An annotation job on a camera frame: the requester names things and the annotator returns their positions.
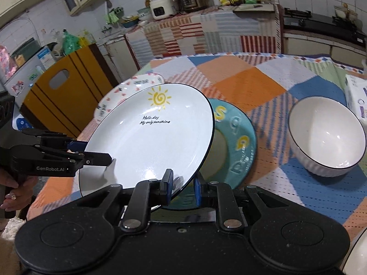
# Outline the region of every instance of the patchwork tablecloth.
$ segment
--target patchwork tablecloth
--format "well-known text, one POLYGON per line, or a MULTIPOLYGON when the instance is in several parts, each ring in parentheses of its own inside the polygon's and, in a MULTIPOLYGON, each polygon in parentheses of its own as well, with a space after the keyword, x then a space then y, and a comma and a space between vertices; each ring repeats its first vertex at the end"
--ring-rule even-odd
POLYGON ((233 6, 201 11, 137 27, 126 36, 143 67, 153 58, 218 52, 281 53, 278 5, 275 12, 233 13, 233 6))
MULTIPOLYGON (((287 114, 297 100, 319 95, 346 105, 345 75, 363 77, 362 71, 325 57, 217 53, 152 60, 139 74, 146 72, 194 86, 207 97, 226 100, 247 114, 256 130, 258 150, 242 186, 258 185, 325 214, 343 224, 351 238, 367 227, 367 157, 345 176, 312 176, 292 155, 286 136, 287 114)), ((88 140, 96 126, 92 121, 79 139, 88 140)), ((50 178, 28 218, 79 197, 77 177, 50 178)))

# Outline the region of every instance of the gas stove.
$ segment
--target gas stove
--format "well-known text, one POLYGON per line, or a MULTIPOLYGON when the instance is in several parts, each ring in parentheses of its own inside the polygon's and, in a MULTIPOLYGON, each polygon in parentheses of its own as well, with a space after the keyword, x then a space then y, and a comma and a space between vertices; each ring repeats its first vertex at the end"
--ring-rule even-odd
POLYGON ((285 8, 284 28, 331 36, 366 47, 366 34, 359 30, 354 23, 339 17, 285 8))

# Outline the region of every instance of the yellow spiral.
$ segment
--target yellow spiral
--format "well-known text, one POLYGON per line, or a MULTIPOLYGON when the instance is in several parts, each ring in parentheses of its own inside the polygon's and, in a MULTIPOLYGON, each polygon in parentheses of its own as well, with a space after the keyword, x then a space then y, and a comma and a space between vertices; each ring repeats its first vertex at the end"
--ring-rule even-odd
POLYGON ((154 93, 153 102, 155 105, 162 105, 166 102, 166 95, 164 93, 154 93))

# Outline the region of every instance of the metal screw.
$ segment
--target metal screw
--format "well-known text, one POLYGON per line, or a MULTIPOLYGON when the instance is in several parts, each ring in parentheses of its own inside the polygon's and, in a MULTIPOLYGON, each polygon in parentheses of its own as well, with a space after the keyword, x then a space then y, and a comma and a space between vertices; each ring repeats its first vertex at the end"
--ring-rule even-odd
POLYGON ((137 219, 128 219, 123 223, 124 228, 134 229, 141 225, 141 222, 137 219))
POLYGON ((242 222, 237 219, 228 219, 223 224, 226 228, 238 228, 242 225, 242 222))

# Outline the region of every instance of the white tissue package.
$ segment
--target white tissue package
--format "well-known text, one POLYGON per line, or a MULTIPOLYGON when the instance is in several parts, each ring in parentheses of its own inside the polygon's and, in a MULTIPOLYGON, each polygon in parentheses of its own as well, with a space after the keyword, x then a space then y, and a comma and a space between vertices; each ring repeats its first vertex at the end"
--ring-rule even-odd
POLYGON ((347 74, 345 84, 347 106, 357 116, 364 132, 367 133, 367 80, 347 74))

